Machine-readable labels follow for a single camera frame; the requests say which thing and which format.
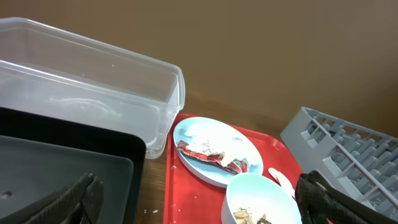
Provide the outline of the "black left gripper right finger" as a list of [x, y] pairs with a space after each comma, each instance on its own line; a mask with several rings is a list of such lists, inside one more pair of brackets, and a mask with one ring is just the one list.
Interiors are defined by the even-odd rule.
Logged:
[[397, 224], [334, 189], [316, 170], [299, 175], [295, 200], [303, 224]]

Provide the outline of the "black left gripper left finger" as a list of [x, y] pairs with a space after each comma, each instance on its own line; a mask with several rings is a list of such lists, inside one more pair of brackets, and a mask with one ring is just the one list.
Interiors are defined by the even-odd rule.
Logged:
[[96, 224], [104, 201], [104, 185], [94, 174], [4, 217], [1, 224]]

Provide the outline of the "light blue bowl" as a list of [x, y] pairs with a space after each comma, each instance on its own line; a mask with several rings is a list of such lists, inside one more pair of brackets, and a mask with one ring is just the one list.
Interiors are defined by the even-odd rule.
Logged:
[[254, 223], [264, 215], [272, 224], [302, 223], [293, 197], [274, 181], [257, 174], [238, 174], [230, 180], [221, 209], [222, 224], [236, 224], [234, 213], [240, 208], [247, 210]]

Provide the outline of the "food scraps and rice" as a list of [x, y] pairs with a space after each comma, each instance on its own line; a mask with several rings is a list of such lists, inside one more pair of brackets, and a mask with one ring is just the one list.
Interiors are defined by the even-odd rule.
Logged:
[[233, 215], [237, 224], [272, 224], [267, 220], [266, 214], [263, 214], [261, 218], [255, 220], [245, 208], [239, 208]]

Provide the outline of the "red snack wrapper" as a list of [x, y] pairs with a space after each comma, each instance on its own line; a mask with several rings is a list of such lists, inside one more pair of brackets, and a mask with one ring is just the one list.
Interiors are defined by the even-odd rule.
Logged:
[[181, 152], [184, 156], [188, 156], [200, 162], [211, 164], [232, 174], [248, 172], [249, 164], [246, 159], [233, 159], [232, 161], [229, 161], [223, 152], [207, 156], [204, 153], [191, 150], [189, 146], [189, 143], [185, 141], [179, 141], [177, 145], [177, 151]]

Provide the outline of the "white napkin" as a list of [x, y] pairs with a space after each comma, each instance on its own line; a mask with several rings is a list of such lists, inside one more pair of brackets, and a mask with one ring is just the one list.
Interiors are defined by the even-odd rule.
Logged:
[[204, 124], [193, 124], [184, 135], [191, 138], [189, 148], [195, 152], [201, 152], [207, 156], [223, 152], [229, 161], [247, 159], [242, 152], [243, 140], [229, 132], [209, 128]]

